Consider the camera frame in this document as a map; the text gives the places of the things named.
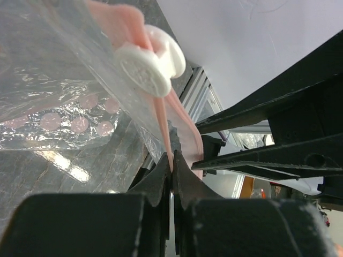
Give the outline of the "clear zip top bag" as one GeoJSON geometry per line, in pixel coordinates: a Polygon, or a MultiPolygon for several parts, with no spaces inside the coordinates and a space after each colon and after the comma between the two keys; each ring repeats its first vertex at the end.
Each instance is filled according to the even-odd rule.
{"type": "Polygon", "coordinates": [[[1,1],[1,150],[106,144],[120,111],[158,160],[187,165],[203,141],[172,87],[178,43],[130,4],[1,1]]]}

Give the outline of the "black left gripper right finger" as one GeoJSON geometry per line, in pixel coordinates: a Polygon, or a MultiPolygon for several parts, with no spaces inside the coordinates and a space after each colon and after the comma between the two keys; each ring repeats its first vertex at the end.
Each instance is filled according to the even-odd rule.
{"type": "Polygon", "coordinates": [[[179,256],[336,256],[318,210],[296,200],[226,199],[174,152],[175,251],[179,256]]]}

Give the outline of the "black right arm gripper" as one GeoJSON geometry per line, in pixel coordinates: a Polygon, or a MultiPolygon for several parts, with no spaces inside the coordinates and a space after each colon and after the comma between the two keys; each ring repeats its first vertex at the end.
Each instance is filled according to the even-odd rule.
{"type": "Polygon", "coordinates": [[[321,206],[342,206],[341,73],[342,45],[321,46],[239,103],[199,121],[196,127],[205,134],[269,118],[275,145],[198,161],[191,169],[280,180],[321,206]]]}

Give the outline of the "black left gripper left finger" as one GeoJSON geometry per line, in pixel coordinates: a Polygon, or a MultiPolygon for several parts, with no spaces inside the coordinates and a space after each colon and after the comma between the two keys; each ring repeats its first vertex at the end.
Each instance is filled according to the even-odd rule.
{"type": "Polygon", "coordinates": [[[169,178],[163,155],[125,193],[32,195],[14,212],[1,256],[164,256],[169,178]]]}

